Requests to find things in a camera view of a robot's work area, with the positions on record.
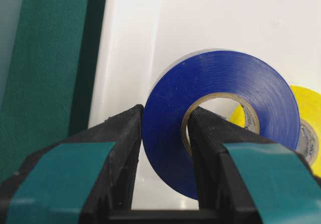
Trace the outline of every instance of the white surface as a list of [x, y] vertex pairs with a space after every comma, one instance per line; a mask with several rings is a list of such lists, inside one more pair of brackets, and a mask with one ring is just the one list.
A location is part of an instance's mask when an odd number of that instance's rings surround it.
[[[321, 92], [321, 0], [107, 0], [89, 126], [145, 104], [164, 69], [208, 48], [246, 52], [289, 84]], [[211, 110], [228, 116], [233, 106]], [[141, 148], [132, 207], [197, 202], [162, 182]]]

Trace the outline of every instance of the teal clamp pad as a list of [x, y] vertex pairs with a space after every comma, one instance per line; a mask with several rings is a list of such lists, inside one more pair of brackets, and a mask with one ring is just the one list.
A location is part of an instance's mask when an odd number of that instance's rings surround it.
[[6, 223], [78, 223], [114, 145], [63, 143], [46, 153], [12, 198]]
[[321, 222], [321, 189], [281, 144], [224, 144], [264, 223]]

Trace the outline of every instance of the yellow electrical tape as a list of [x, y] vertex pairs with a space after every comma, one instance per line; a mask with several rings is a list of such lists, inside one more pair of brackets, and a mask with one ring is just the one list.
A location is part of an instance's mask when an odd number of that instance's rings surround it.
[[[301, 131], [297, 151], [305, 156], [314, 175], [321, 177], [321, 95], [304, 87], [291, 86], [300, 112]], [[244, 127], [245, 114], [238, 106], [230, 122]]]

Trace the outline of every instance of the tape roll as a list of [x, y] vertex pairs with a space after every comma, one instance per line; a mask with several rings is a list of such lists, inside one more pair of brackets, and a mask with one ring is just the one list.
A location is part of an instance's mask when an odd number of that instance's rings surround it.
[[[321, 177], [321, 95], [310, 89], [290, 86], [296, 98], [301, 118], [300, 137], [296, 151], [305, 156], [314, 175]], [[230, 121], [245, 126], [243, 108], [238, 106]]]
[[152, 167], [174, 190], [197, 199], [186, 123], [189, 113], [206, 100], [239, 101], [246, 108], [249, 128], [296, 148], [300, 120], [295, 98], [284, 79], [263, 61], [235, 51], [205, 50], [172, 66], [148, 97], [142, 137]]

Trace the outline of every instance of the green cloth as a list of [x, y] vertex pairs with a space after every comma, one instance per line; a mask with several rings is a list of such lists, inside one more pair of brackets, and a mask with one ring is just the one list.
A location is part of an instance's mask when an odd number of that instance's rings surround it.
[[0, 108], [15, 44], [22, 0], [0, 0]]
[[105, 0], [23, 0], [0, 110], [0, 182], [87, 128]]
[[264, 223], [319, 224], [321, 189], [281, 144], [224, 144]]
[[60, 144], [47, 152], [11, 199], [6, 223], [78, 223], [114, 144]]

